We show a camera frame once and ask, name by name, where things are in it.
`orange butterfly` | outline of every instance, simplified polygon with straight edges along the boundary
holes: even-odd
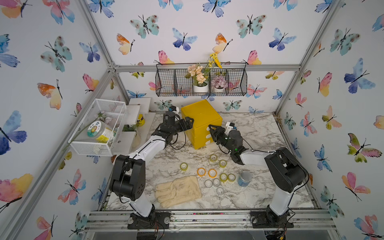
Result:
[[[57,110],[59,110],[61,107],[61,100],[63,99],[63,96],[61,95],[61,92],[60,92],[58,79],[56,79],[56,85],[57,87],[54,87],[49,84],[38,83],[37,88],[39,89],[40,93],[43,96],[46,96],[46,98],[51,98],[50,100],[51,108],[56,108]]]

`blue butterfly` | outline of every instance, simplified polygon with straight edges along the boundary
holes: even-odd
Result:
[[[101,203],[101,198],[103,197],[103,194],[105,192],[105,190],[107,189],[107,179],[104,178],[103,180],[103,184],[101,185],[101,187],[99,186],[99,191],[97,193],[95,193],[91,199],[96,201],[96,200],[99,200],[99,204]]]
[[[111,7],[112,3],[115,2],[115,0],[91,0],[92,3],[88,4],[89,10],[91,12],[97,13],[99,11],[100,7],[100,13],[103,11],[103,13],[111,18],[113,17],[113,12],[109,10],[108,8]]]
[[[176,28],[172,28],[173,36],[177,39],[177,41],[173,42],[173,45],[177,48],[180,48],[180,46],[183,46],[184,50],[188,51],[191,49],[191,46],[189,44],[194,43],[197,40],[197,36],[189,36],[185,37],[188,33],[181,35],[179,31],[176,30]]]
[[[283,93],[279,90],[276,89],[277,95],[273,96],[273,99],[280,99],[283,96]]]
[[[331,5],[333,0],[324,0],[323,3],[320,3],[318,5],[316,5],[316,9],[315,9],[315,12],[319,13],[321,11],[324,10],[324,12],[322,13],[325,13],[325,11],[329,8],[329,6]]]
[[[285,37],[287,34],[284,33],[283,35],[278,28],[275,28],[275,33],[273,34],[275,40],[269,43],[269,47],[274,48],[277,45],[278,51],[283,50],[285,48],[284,44],[291,43],[296,39],[296,36]]]
[[[264,110],[255,110],[253,107],[251,107],[251,106],[249,106],[248,107],[248,111],[250,112],[250,113],[263,113],[264,112]]]
[[[134,92],[129,91],[129,90],[127,90],[127,92],[130,94],[130,96],[129,96],[130,98],[142,98],[146,95],[146,93],[139,93],[139,92],[134,93]]]
[[[323,166],[324,166],[326,169],[328,169],[330,172],[332,172],[331,167],[329,166],[329,164],[326,161],[327,157],[324,158],[324,153],[325,153],[324,145],[321,145],[320,153],[317,150],[314,152],[314,156],[316,158],[318,158],[317,161],[319,161],[319,163],[317,163],[317,167],[321,171],[323,169]]]
[[[372,89],[376,86],[375,83],[368,81],[367,79],[363,78],[364,75],[367,75],[369,73],[362,72],[362,58],[359,58],[356,65],[353,67],[353,73],[349,74],[346,73],[344,76],[345,83],[351,83],[351,85],[348,88],[348,91],[350,93],[356,93],[358,91],[358,86],[361,89]]]
[[[9,49],[7,49],[8,41],[9,41],[8,36],[9,34],[4,34],[0,36],[0,61],[2,61],[3,63],[7,64],[10,67],[15,68],[17,64],[20,63],[17,60],[17,57],[13,55],[5,54],[5,52],[9,51]]]
[[[212,8],[212,12],[215,10],[216,16],[222,17],[224,15],[224,11],[221,9],[225,5],[227,5],[231,0],[208,0],[208,3],[203,4],[203,11],[209,12]]]
[[[96,61],[100,60],[100,55],[96,53],[99,51],[97,43],[95,43],[92,47],[90,43],[88,45],[84,43],[79,43],[79,45],[85,53],[88,53],[88,57],[87,57],[88,62],[92,63],[93,58],[95,58]]]
[[[24,142],[26,139],[26,131],[15,131],[21,126],[22,116],[19,111],[13,111],[12,115],[5,122],[4,126],[0,127],[0,155],[11,150],[9,142],[12,140],[15,143]]]
[[[93,163],[95,163],[95,164],[99,162],[99,156],[87,155],[87,157],[92,157],[93,158]]]
[[[295,138],[295,140],[293,141],[293,143],[291,143],[292,145],[292,148],[293,150],[295,151],[296,153],[296,156],[298,156],[299,158],[301,158],[301,154],[299,153],[299,150],[300,149],[298,146],[297,146],[297,138]]]

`butterfly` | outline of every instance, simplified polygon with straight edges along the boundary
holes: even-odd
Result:
[[[316,5],[315,12],[319,13],[324,10],[322,13],[325,13],[325,11],[329,8],[331,3],[332,3],[332,0],[324,0],[323,3]]]
[[[113,17],[113,12],[108,8],[111,7],[115,0],[91,0],[92,3],[88,4],[88,8],[91,12],[97,13],[100,7],[100,13],[103,13],[108,17]]]
[[[225,106],[225,109],[226,109],[227,111],[229,111],[229,110],[231,110],[231,108],[233,108],[233,109],[235,109],[235,110],[239,109],[239,108],[240,108],[240,103],[241,103],[241,102],[242,102],[242,101],[240,100],[240,101],[236,101],[236,102],[231,101],[230,103],[225,102],[225,103],[223,103],[223,104],[224,104],[224,106]]]
[[[44,5],[51,8],[51,16],[60,25],[63,25],[63,18],[71,22],[74,20],[74,13],[67,6],[70,4],[70,0],[43,0]]]
[[[346,73],[344,76],[345,83],[351,83],[351,85],[348,87],[348,91],[350,93],[356,93],[358,91],[358,86],[361,89],[372,89],[376,86],[375,83],[363,78],[363,76],[369,74],[366,72],[367,70],[365,70],[364,73],[362,72],[362,58],[359,58],[356,65],[353,67],[353,73]]]
[[[93,163],[98,163],[99,162],[99,157],[100,156],[94,156],[94,155],[87,155],[87,157],[91,157],[91,158],[93,158]]]
[[[4,211],[6,207],[9,207],[11,203],[19,201],[23,197],[32,180],[33,176],[28,173],[20,178],[0,180],[0,201],[7,202],[0,207],[0,213]]]
[[[295,140],[293,141],[293,143],[291,143],[291,145],[292,145],[293,150],[294,150],[295,153],[296,153],[296,156],[298,156],[299,158],[301,158],[301,154],[300,154],[300,152],[299,152],[299,150],[298,150],[298,149],[300,149],[300,148],[299,148],[299,146],[297,145],[297,137],[295,138]]]
[[[356,200],[359,201],[359,197],[357,196],[357,192],[358,193],[365,193],[365,194],[369,194],[371,193],[371,190],[369,188],[367,188],[366,186],[356,186],[356,174],[354,174],[353,172],[349,172],[347,174],[347,176],[342,176],[341,177],[343,179],[343,183],[345,184],[346,188],[349,189],[355,196],[356,196]]]
[[[247,98],[250,96],[254,96],[255,98],[259,98],[261,95],[260,93],[264,92],[267,88],[258,88],[259,85],[256,86],[256,88],[249,84],[247,88],[247,94],[245,95]]]
[[[85,214],[82,216],[81,212],[79,211],[76,215],[76,220],[74,222],[75,230],[71,230],[72,231],[71,235],[75,233],[75,235],[72,237],[71,240],[82,240],[83,239],[83,233],[81,233],[81,232],[84,231],[84,230],[82,230],[82,228],[85,227],[85,225],[87,224],[87,221],[88,221],[88,217]]]
[[[99,190],[97,193],[95,193],[91,199],[96,201],[96,200],[99,200],[99,204],[101,203],[101,198],[103,197],[103,194],[105,192],[105,190],[107,189],[107,179],[104,178],[103,180],[103,184],[101,185],[101,187],[99,186]]]
[[[31,4],[27,4],[28,0],[21,3],[20,0],[2,0],[0,5],[4,7],[1,9],[3,14],[9,18],[17,18],[19,15],[23,17],[23,10],[26,5],[32,6]]]
[[[325,48],[321,48],[321,42],[319,42],[318,44],[317,44],[317,47],[315,48],[315,50],[318,50],[318,52],[314,55],[314,56],[316,56],[319,52],[321,52],[321,51],[323,51]]]
[[[136,28],[136,33],[141,38],[145,38],[147,36],[147,33],[149,34],[149,32],[151,32],[151,34],[153,35],[157,35],[159,33],[159,26],[155,24],[155,22],[157,22],[157,20],[159,19],[157,15],[152,15],[148,17],[145,21],[144,15],[142,18],[140,16],[138,17],[140,18],[142,23],[139,20],[131,20],[130,23]]]
[[[277,46],[277,50],[281,51],[285,48],[284,44],[291,43],[296,39],[296,36],[285,37],[286,35],[288,35],[288,33],[284,33],[283,35],[278,28],[275,28],[275,33],[273,34],[275,40],[269,43],[269,47],[274,48]]]
[[[74,177],[73,177],[73,185],[70,184],[70,182],[67,180],[68,183],[65,183],[66,185],[69,185],[70,188],[65,190],[62,194],[59,195],[57,198],[58,200],[61,200],[63,202],[67,202],[68,198],[70,199],[71,205],[76,205],[76,203],[79,201],[79,198],[77,197],[77,194],[80,190],[85,189],[86,181],[81,180],[81,173],[80,169],[77,169]]]
[[[21,121],[22,116],[19,111],[13,111],[4,126],[0,127],[0,155],[11,150],[9,142],[21,143],[25,141],[26,131],[15,131],[21,126]]]
[[[311,181],[311,187],[316,191],[316,188],[314,188],[312,185],[313,185],[313,175],[312,173],[309,174],[309,178],[310,178],[310,181]]]
[[[0,61],[2,61],[3,63],[7,64],[10,67],[15,68],[17,64],[20,63],[17,60],[17,57],[5,53],[9,51],[9,49],[7,49],[8,42],[9,42],[8,36],[9,34],[0,35]]]
[[[172,107],[172,100],[168,100],[168,101],[163,101],[161,100],[161,102],[155,102],[155,104],[157,105],[157,107],[160,109],[160,110],[164,110],[164,108],[167,110],[167,111],[170,111],[169,108]]]
[[[95,58],[96,61],[100,60],[100,55],[96,53],[99,51],[97,43],[95,43],[93,46],[91,46],[90,43],[88,45],[84,43],[79,43],[79,45],[85,53],[88,53],[88,57],[87,57],[88,62],[92,63],[93,58]]]
[[[156,63],[160,63],[160,64],[174,64],[175,62],[174,61],[171,61],[167,54],[161,50],[159,51],[159,62],[155,60]]]
[[[93,92],[96,89],[97,85],[99,84],[99,80],[95,80],[85,73],[83,75],[83,80],[85,84],[87,84],[87,87],[89,88],[88,90],[85,90],[85,93]]]
[[[367,162],[367,159],[364,156],[367,157],[380,157],[381,152],[375,148],[368,148],[365,146],[368,146],[370,144],[365,144],[367,139],[365,139],[364,143],[362,146],[359,144],[358,138],[355,136],[353,133],[348,133],[351,145],[348,146],[348,155],[355,155],[355,162]]]
[[[122,46],[122,47],[119,47],[119,51],[123,54],[123,55],[127,55],[128,53],[130,53],[132,51],[132,45],[133,45],[133,42],[135,42],[135,39],[132,41],[132,43],[130,43],[125,37],[123,37],[120,33],[117,34],[117,40],[119,42],[119,44]]]
[[[320,78],[318,78],[317,81],[319,82],[319,89],[317,90],[317,93],[319,93],[320,91],[324,97],[328,96],[329,84],[331,83],[331,80],[332,80],[332,73],[327,73],[321,82],[320,82]]]
[[[127,92],[130,94],[130,96],[129,96],[130,98],[142,98],[146,95],[146,93],[139,93],[139,92],[134,93],[134,92],[129,91],[129,90],[127,90]]]
[[[63,96],[61,95],[61,92],[60,92],[58,79],[56,79],[56,86],[57,87],[54,87],[49,84],[38,83],[37,89],[39,89],[39,92],[43,96],[46,96],[46,98],[51,98],[50,100],[51,108],[56,108],[57,110],[59,110],[61,107],[61,100],[63,99]]]
[[[233,39],[231,39],[229,42],[227,42],[227,40],[224,38],[224,36],[221,33],[219,33],[216,36],[215,41],[216,41],[216,44],[218,46],[215,46],[212,50],[215,53],[221,53],[222,51],[225,50],[225,48],[229,45],[229,43],[233,41]]]
[[[166,8],[168,1],[172,3],[176,11],[179,11],[183,7],[183,2],[181,0],[159,0],[160,7]]]
[[[325,150],[324,150],[324,145],[322,144],[321,145],[321,148],[320,148],[320,152],[318,152],[317,150],[314,152],[314,156],[318,159],[316,159],[317,161],[319,161],[317,163],[317,168],[320,169],[320,171],[323,169],[323,166],[328,169],[330,172],[332,172],[332,169],[331,169],[331,166],[329,166],[329,164],[327,163],[327,157],[324,158],[324,153],[325,153]]]
[[[65,167],[65,160],[70,160],[71,158],[72,158],[72,152],[68,152],[68,153],[65,155],[63,161],[61,162],[61,164],[60,164],[58,170],[62,170],[62,169]]]
[[[215,10],[216,16],[222,17],[224,15],[224,11],[221,9],[225,5],[227,5],[231,0],[208,0],[207,3],[203,4],[203,11],[204,12],[209,12],[212,8],[212,12]]]
[[[273,6],[275,7],[275,8],[278,8],[278,7],[280,7],[280,5],[283,3],[283,5],[285,4],[285,3],[287,3],[287,10],[288,11],[290,11],[291,9],[294,9],[296,6],[297,6],[297,4],[298,4],[298,2],[297,2],[297,0],[274,0],[275,2],[273,3]]]
[[[375,24],[372,26],[373,30],[372,31],[377,31],[379,29],[381,29],[382,27],[384,27],[384,14],[383,15],[380,15]]]
[[[300,84],[305,83],[306,78],[307,78],[309,75],[311,75],[311,73],[312,73],[311,70],[308,70],[308,71],[307,71],[307,69],[305,69],[303,75],[301,76]]]
[[[360,39],[360,34],[353,33],[353,34],[347,35],[350,30],[351,29],[349,29],[347,31],[347,29],[345,29],[344,37],[343,37],[343,32],[340,29],[337,29],[335,31],[335,39],[331,43],[331,52],[333,52],[336,49],[337,49],[337,51],[340,49],[340,54],[344,55],[349,50],[351,50],[351,48],[352,48],[352,44],[351,43],[354,43],[357,40],[359,40]]]
[[[289,129],[289,130],[292,130],[292,129],[293,129],[293,126],[296,126],[296,122],[293,121],[292,116],[290,116],[290,115],[288,114],[288,112],[287,112],[287,114],[285,115],[284,124],[285,124],[285,125],[288,125],[288,129]]]
[[[332,217],[338,217],[338,214],[342,217],[345,217],[339,205],[334,202],[337,199],[334,199],[333,195],[331,198],[331,193],[329,192],[327,186],[324,186],[324,190],[321,192],[320,199],[327,203],[327,206],[329,206],[329,213]]]
[[[249,53],[248,61],[243,60],[244,63],[250,65],[260,65],[261,61],[258,58],[256,50],[253,50]]]
[[[251,106],[249,106],[248,107],[248,111],[250,112],[250,113],[263,113],[264,112],[264,110],[255,110],[253,107],[251,107]]]
[[[376,116],[376,122],[373,124],[375,127],[384,129],[384,116]]]
[[[362,233],[363,235],[366,235],[364,240],[377,240],[378,238],[384,237],[384,235],[377,235],[378,224],[376,215],[372,215],[371,217],[365,216],[365,221],[367,223],[365,223],[364,220],[359,217],[353,220],[353,222],[355,223],[355,227],[365,232]]]
[[[284,71],[269,71],[268,75],[266,75],[265,78],[266,79],[272,78],[273,80],[276,80],[279,78],[278,76],[283,74],[283,73],[284,73]]]
[[[251,34],[251,31],[254,35],[258,35],[262,30],[263,25],[261,24],[261,22],[265,21],[266,15],[261,15],[251,20],[252,16],[253,15],[249,17],[247,15],[249,21],[244,19],[239,19],[236,21],[236,25],[239,27],[237,33],[240,35],[240,38],[245,38],[247,33]]]
[[[337,117],[335,117],[335,115],[332,115],[332,106],[329,106],[329,108],[327,110],[327,115],[322,116],[323,121],[327,122],[325,124],[325,127],[327,129],[332,129],[332,125],[334,127],[341,127],[341,123],[336,121],[334,118],[337,118]]]
[[[310,113],[308,112],[307,114],[305,114],[304,119],[302,119],[300,122],[300,126],[304,127],[304,135],[307,137],[310,135],[310,133],[312,134],[317,133],[316,128],[311,125],[311,123],[313,123],[314,120],[312,119],[312,121],[309,121],[309,119],[310,119]]]
[[[189,51],[191,49],[189,44],[194,43],[197,40],[197,36],[189,36],[185,37],[188,33],[181,35],[179,31],[176,30],[176,28],[172,28],[173,36],[177,39],[172,44],[176,48],[180,48],[180,46],[183,46],[184,50]]]
[[[37,227],[39,229],[46,229],[45,231],[43,231],[42,234],[38,235],[35,240],[50,240],[51,237],[53,237],[53,233],[52,233],[52,229],[53,229],[53,222],[55,221],[55,219],[57,218],[57,216],[55,217],[55,215],[53,215],[53,219],[52,219],[52,222],[51,224],[49,224],[43,217],[38,217],[37,220],[36,220],[36,223],[37,223]]]
[[[301,99],[301,93],[297,94],[297,97],[295,98],[296,105],[299,105],[301,108],[303,108],[302,104],[307,101],[307,97],[303,97]]]
[[[46,51],[40,55],[40,59],[44,62],[51,63],[52,67],[56,70],[64,72],[65,68],[63,62],[65,63],[65,60],[72,60],[70,49],[64,46],[64,38],[62,36],[58,36],[55,40],[55,44],[53,45],[54,48],[52,48],[52,45],[49,42],[48,44],[49,46],[45,46],[50,48],[53,53]]]
[[[283,93],[279,90],[276,89],[277,95],[273,96],[272,99],[280,99],[283,96]]]

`marble table surface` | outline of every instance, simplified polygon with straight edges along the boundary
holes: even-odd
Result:
[[[270,113],[219,113],[223,118],[222,126],[227,121],[235,123],[243,138],[252,145],[253,149],[274,151],[279,147],[286,147],[280,130]],[[157,113],[150,133],[162,122],[162,113]],[[179,133],[179,139],[174,144],[180,148],[184,144],[184,133]],[[216,163],[209,161],[209,156],[216,154],[218,160],[226,160],[227,166],[221,168]],[[188,164],[187,171],[183,172],[179,166],[182,162]],[[198,178],[202,198],[179,204],[168,209],[248,209],[265,208],[271,202],[275,192],[275,182],[267,167],[257,165],[235,164],[229,155],[222,153],[215,143],[195,150],[188,140],[180,150],[166,147],[159,152],[151,162],[146,164],[145,195],[156,209],[162,209],[155,198],[154,189],[159,183],[170,182],[177,178],[197,175],[197,169],[204,167],[207,171],[211,168],[217,171],[217,176],[222,172],[236,175],[235,182],[221,182],[224,189],[222,195],[217,195],[216,188],[206,188],[204,182],[211,179],[208,174]],[[237,183],[239,174],[247,170],[252,173],[252,181],[247,187],[241,187]],[[313,207],[311,199],[305,187],[296,191],[290,207]],[[130,210],[129,204],[122,204],[119,198],[112,192],[106,210]]]

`white flower pot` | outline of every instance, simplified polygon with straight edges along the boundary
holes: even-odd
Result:
[[[193,92],[194,93],[207,93],[207,92],[209,92],[208,84],[204,87],[199,87],[199,86],[193,85]]]

